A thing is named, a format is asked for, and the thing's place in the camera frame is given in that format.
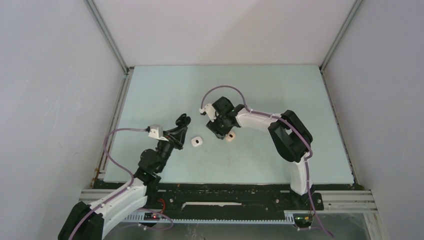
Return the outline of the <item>black oval charging case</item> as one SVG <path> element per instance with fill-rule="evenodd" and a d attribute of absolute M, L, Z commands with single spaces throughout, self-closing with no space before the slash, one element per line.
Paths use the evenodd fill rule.
<path fill-rule="evenodd" d="M 191 117 L 188 116 L 186 113 L 181 114 L 175 121 L 175 124 L 179 128 L 187 127 L 191 123 Z"/>

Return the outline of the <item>beige earbud charging case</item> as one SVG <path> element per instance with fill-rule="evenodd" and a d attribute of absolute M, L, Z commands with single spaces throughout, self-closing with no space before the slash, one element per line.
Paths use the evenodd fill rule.
<path fill-rule="evenodd" d="M 230 131 L 226 136 L 225 136 L 225 140 L 227 142 L 232 142 L 236 137 L 236 134 L 233 131 Z"/>

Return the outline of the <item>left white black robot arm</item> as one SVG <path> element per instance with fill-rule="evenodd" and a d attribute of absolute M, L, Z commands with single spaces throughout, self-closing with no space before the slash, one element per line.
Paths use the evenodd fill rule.
<path fill-rule="evenodd" d="M 156 148 L 141 153 L 135 173 L 124 169 L 130 174 L 128 182 L 96 201 L 78 202 L 63 224 L 57 236 L 59 240 L 103 240 L 129 214 L 156 206 L 161 180 L 158 174 L 165 168 L 172 151 L 183 149 L 188 124 L 177 122 L 170 130 L 150 125 L 144 131 L 157 140 Z"/>

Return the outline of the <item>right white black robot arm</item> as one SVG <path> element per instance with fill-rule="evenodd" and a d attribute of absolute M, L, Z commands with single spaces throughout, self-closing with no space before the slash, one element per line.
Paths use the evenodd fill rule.
<path fill-rule="evenodd" d="M 286 110 L 280 115 L 259 112 L 243 104 L 234 106 L 222 96 L 214 103 L 201 107 L 199 112 L 208 116 L 206 127 L 221 140 L 232 141 L 235 138 L 233 128 L 251 128 L 268 133 L 278 154 L 291 164 L 291 204 L 297 209 L 304 209 L 310 204 L 308 191 L 312 183 L 306 163 L 312 156 L 313 137 L 293 111 Z"/>

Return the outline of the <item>white earbud charging case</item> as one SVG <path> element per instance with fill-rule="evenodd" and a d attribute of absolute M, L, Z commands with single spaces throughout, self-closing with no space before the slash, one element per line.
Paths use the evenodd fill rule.
<path fill-rule="evenodd" d="M 200 136 L 196 136 L 192 138 L 190 142 L 191 142 L 191 145 L 196 148 L 203 144 L 203 139 Z"/>

